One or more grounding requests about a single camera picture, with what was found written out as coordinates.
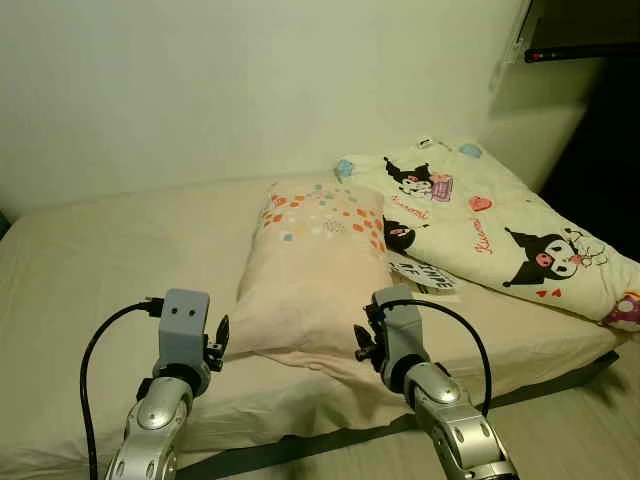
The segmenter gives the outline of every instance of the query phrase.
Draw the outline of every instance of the gray floor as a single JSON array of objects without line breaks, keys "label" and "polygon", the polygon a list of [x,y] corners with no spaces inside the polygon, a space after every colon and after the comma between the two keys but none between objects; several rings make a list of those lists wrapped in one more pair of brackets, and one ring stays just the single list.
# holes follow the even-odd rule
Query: gray floor
[{"label": "gray floor", "polygon": [[[640,344],[585,387],[496,408],[489,418],[522,479],[640,479]],[[444,479],[430,440],[404,432],[227,477]]]}]

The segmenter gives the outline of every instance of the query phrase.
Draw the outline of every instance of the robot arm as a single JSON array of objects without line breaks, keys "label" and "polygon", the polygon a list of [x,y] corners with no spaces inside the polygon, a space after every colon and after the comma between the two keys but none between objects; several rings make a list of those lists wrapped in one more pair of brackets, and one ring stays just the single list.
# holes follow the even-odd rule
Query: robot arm
[{"label": "robot arm", "polygon": [[137,403],[127,416],[124,441],[109,465],[108,480],[173,480],[177,443],[193,399],[209,386],[210,370],[222,369],[229,341],[229,320],[218,327],[208,345],[204,327],[209,296],[172,289],[160,319],[160,358],[153,378],[142,381]]},{"label": "robot arm", "polygon": [[380,290],[365,307],[375,334],[356,325],[359,361],[371,359],[383,383],[403,393],[418,425],[431,437],[450,480],[518,479],[515,467],[487,419],[471,404],[462,384],[431,363],[422,344],[422,319],[415,305],[381,309],[411,298],[406,286]]}]

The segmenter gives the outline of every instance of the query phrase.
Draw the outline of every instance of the bed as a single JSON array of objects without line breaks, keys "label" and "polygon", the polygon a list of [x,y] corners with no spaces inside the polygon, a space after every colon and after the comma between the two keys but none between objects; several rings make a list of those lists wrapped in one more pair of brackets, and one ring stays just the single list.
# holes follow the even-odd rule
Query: bed
[{"label": "bed", "polygon": [[[92,332],[122,306],[172,287],[210,293],[213,331],[234,308],[257,212],[272,182],[107,198],[33,213],[12,227],[0,242],[1,478],[86,478],[78,371]],[[562,378],[627,340],[623,332],[470,282],[449,302],[485,339],[496,397]],[[431,317],[425,332],[434,360],[479,402],[482,367],[473,344],[455,325]],[[89,396],[103,471],[157,348],[157,320],[131,314],[94,352]],[[322,359],[296,368],[274,358],[247,354],[226,362],[195,402],[182,466],[288,435],[369,431],[409,413],[369,365],[327,357],[340,372],[328,375]]]}]

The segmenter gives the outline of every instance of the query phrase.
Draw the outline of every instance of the pillow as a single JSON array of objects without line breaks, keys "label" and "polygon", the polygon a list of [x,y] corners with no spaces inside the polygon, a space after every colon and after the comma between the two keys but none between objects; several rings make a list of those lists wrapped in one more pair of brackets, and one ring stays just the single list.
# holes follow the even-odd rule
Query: pillow
[{"label": "pillow", "polygon": [[345,186],[385,196],[389,248],[503,293],[640,331],[640,265],[557,214],[487,151],[428,140],[352,155]]},{"label": "pillow", "polygon": [[229,353],[353,356],[353,324],[391,285],[382,196],[335,180],[289,180],[268,193],[239,287]]}]

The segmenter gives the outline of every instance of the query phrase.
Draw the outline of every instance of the kuromi print comforter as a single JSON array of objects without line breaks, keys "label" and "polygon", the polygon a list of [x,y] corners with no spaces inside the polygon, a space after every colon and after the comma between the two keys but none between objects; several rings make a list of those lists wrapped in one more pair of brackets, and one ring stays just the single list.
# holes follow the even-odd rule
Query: kuromi print comforter
[{"label": "kuromi print comforter", "polygon": [[480,147],[425,140],[396,153],[346,156],[336,173],[384,194],[389,248],[640,332],[640,264],[558,215]]}]

